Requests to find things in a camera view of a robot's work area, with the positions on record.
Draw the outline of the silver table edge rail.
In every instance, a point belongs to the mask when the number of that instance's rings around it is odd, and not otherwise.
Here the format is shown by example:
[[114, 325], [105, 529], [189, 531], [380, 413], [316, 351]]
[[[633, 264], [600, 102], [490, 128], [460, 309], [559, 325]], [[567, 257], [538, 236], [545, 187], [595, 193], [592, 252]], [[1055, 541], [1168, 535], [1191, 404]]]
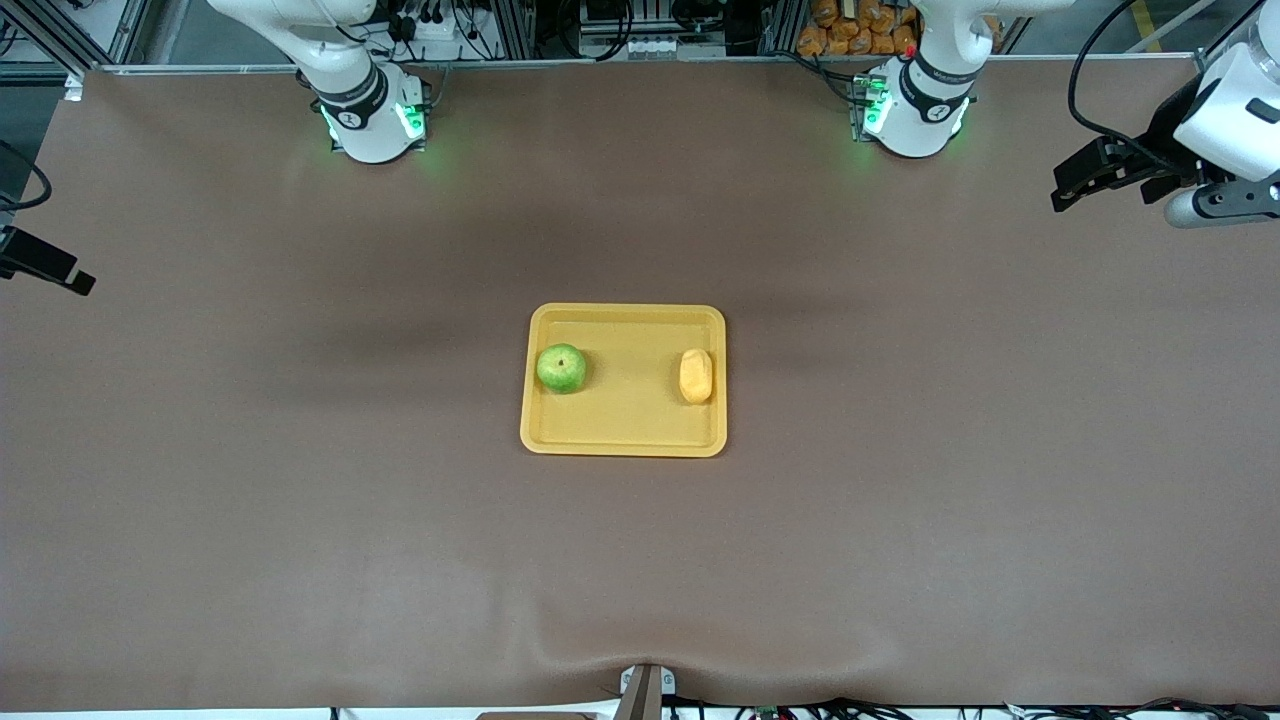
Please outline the silver table edge rail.
[[[1210, 55], [1198, 53], [1134, 53], [1134, 54], [1096, 54], [1087, 58], [1089, 61], [1184, 61], [1197, 70], [1203, 70], [1210, 64]], [[726, 56], [726, 58], [686, 58], [686, 59], [658, 59], [635, 60], [614, 59], [609, 61], [591, 61], [588, 59], [541, 59], [541, 60], [425, 60], [403, 61], [401, 65], [410, 69], [443, 70], [445, 68], [460, 68], [463, 70], [535, 70], [557, 67], [663, 67], [663, 65], [754, 65], [768, 63], [787, 63], [783, 56]], [[115, 64], [100, 65], [97, 73], [113, 76], [251, 76], [251, 74], [292, 74], [297, 67], [289, 63], [276, 64]]]

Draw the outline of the yellow plastic tray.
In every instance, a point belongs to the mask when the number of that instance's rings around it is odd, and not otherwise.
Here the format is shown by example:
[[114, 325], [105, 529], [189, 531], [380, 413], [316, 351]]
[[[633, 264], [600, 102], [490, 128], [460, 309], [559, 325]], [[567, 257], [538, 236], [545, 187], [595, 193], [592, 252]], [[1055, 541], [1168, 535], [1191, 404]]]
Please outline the yellow plastic tray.
[[[538, 378], [538, 357], [572, 345], [585, 382], [556, 393]], [[710, 359], [710, 395], [691, 404], [678, 387], [682, 356]], [[714, 457], [728, 441], [728, 352], [723, 314], [708, 305], [544, 304], [530, 319], [518, 424], [535, 454], [622, 457]]]

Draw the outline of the bag of orange items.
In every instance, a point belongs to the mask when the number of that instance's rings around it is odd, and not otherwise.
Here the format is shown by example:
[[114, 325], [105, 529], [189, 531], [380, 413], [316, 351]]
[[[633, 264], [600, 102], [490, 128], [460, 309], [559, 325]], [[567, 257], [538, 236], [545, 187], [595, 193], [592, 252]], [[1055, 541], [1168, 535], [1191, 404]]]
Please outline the bag of orange items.
[[911, 56], [924, 20], [910, 0], [809, 0], [800, 56]]

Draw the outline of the white power strip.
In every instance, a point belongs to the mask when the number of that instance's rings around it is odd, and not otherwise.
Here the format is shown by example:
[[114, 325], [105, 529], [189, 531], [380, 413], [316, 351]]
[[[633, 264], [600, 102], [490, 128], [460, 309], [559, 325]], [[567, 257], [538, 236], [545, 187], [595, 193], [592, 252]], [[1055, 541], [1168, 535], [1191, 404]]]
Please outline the white power strip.
[[393, 38], [403, 42], [445, 42], [460, 38], [460, 23], [452, 6], [444, 0], [422, 0], [401, 6], [389, 14], [388, 29]]

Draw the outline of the aluminium frame post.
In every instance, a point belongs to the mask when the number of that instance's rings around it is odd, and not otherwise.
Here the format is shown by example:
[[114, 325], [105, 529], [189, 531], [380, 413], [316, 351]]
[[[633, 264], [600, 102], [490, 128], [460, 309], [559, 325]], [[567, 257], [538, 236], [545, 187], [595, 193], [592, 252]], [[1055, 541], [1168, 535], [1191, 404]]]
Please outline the aluminium frame post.
[[17, 36], [38, 49], [47, 63], [68, 74], [83, 76], [113, 65], [115, 29], [99, 41], [87, 27], [70, 15], [72, 0], [0, 0], [0, 26], [8, 24]]

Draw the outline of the brown table mat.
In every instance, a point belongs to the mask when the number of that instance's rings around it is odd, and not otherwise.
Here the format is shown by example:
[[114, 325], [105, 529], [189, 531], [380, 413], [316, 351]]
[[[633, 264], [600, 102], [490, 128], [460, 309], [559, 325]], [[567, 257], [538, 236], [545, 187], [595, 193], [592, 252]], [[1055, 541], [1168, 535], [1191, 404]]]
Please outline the brown table mat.
[[[1062, 61], [855, 143], [804, 70], [456, 70], [330, 152], [287, 74], [95, 76], [0, 281], [0, 712], [1280, 705], [1280, 222], [1050, 206]], [[535, 454], [544, 304], [727, 325], [714, 457]]]

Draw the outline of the green apple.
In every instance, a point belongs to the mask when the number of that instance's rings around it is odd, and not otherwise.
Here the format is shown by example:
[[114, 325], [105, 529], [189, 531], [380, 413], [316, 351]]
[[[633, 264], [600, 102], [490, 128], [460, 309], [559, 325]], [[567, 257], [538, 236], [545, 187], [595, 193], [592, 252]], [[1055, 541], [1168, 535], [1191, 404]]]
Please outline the green apple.
[[541, 386], [556, 395], [580, 391], [588, 380], [586, 356], [573, 345], [559, 343], [544, 348], [535, 361], [535, 374]]

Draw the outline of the aluminium back frame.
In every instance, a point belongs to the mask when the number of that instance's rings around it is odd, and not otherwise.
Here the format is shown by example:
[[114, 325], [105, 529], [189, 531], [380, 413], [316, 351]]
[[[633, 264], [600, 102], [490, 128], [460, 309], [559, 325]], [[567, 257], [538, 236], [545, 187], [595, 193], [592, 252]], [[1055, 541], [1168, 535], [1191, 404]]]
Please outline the aluminium back frame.
[[792, 50], [808, 0], [460, 0], [492, 61], [700, 61]]

